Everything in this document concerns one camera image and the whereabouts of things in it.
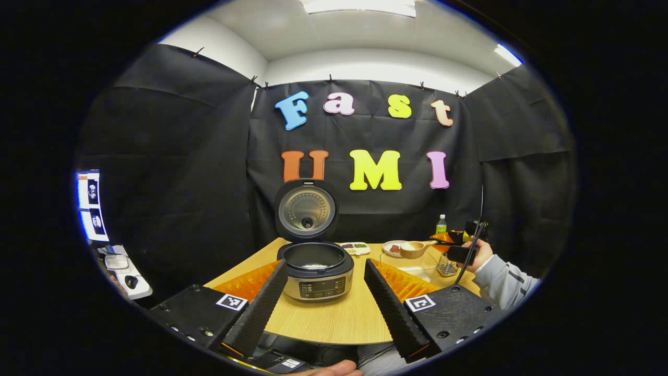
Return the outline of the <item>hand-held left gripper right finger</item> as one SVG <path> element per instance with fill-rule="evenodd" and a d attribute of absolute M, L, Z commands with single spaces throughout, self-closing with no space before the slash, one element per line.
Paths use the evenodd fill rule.
<path fill-rule="evenodd" d="M 504 319 L 503 310 L 459 284 L 401 301 L 380 265 L 366 260 L 364 280 L 407 363 L 451 353 Z"/>

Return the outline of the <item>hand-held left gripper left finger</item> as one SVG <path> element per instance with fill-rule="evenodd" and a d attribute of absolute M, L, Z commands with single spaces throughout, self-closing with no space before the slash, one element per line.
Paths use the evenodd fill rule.
<path fill-rule="evenodd" d="M 287 283 L 284 260 L 269 264 L 270 274 L 254 298 L 225 288 L 192 285 L 149 310 L 161 326 L 196 347 L 229 357 L 250 357 Z"/>

